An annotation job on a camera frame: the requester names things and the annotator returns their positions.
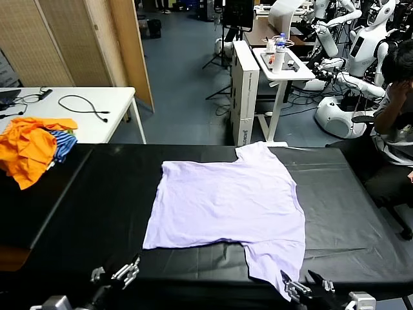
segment black tablecloth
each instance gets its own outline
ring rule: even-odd
[[[78,145],[73,154],[88,148]],[[413,265],[343,155],[336,149],[271,151],[297,182],[306,216],[300,280],[311,269],[333,280],[339,290],[365,290],[377,298],[411,293]],[[50,274],[54,279],[59,274],[79,284],[93,268],[105,262],[117,267],[141,253],[141,272],[130,292],[277,298],[269,284],[248,278],[238,244],[141,251],[163,161],[235,159],[233,147],[96,145],[21,274]]]
[[[91,151],[91,145],[76,147],[65,164],[50,169],[23,191],[0,170],[0,245],[34,247]]]

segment water bottle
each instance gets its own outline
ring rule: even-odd
[[[272,73],[280,73],[283,68],[285,57],[285,34],[280,33],[276,40],[276,58],[272,64]]]

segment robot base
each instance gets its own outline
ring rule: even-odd
[[[311,79],[310,81],[294,81],[292,84],[303,90],[322,91],[326,87],[327,82],[319,79]]]
[[[373,116],[374,111],[345,112],[339,108],[340,100],[336,97],[326,97],[320,101],[314,115],[318,125],[327,133],[343,138],[360,137],[366,129],[365,124],[355,124],[351,121],[354,116]]]
[[[232,42],[224,42],[224,53],[226,58],[232,58],[232,46],[234,44]],[[215,54],[221,53],[222,50],[222,39],[219,37],[218,39],[215,40],[215,48],[214,52]]]

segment blue floor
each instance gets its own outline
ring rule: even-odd
[[[209,65],[201,67],[212,57],[215,39],[221,36],[221,29],[215,31],[213,23],[190,18],[190,13],[176,12],[171,15],[147,14],[148,18],[162,21],[162,38],[143,40],[146,65],[154,98],[155,113],[145,105],[139,106],[148,143],[180,145],[231,145],[226,131],[228,114],[225,96],[206,101],[215,91],[229,85],[229,71]],[[269,88],[265,77],[260,76],[259,93],[275,94]],[[312,107],[285,103],[282,114],[299,112]],[[272,110],[272,103],[257,103],[256,110]],[[279,120],[274,141],[286,141],[291,147],[323,147],[337,141],[323,132],[313,119],[314,110],[282,116]],[[254,121],[252,142],[264,140],[257,119]],[[116,130],[111,143],[142,143],[136,126],[123,121]],[[399,227],[386,211],[395,233]],[[413,226],[413,210],[406,207],[400,213]],[[413,242],[399,241],[413,257]],[[378,303],[377,309],[405,309],[401,299]]]

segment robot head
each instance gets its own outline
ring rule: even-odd
[[[383,22],[386,23],[393,14],[395,6],[396,0],[375,0],[368,12],[367,25],[377,26]]]

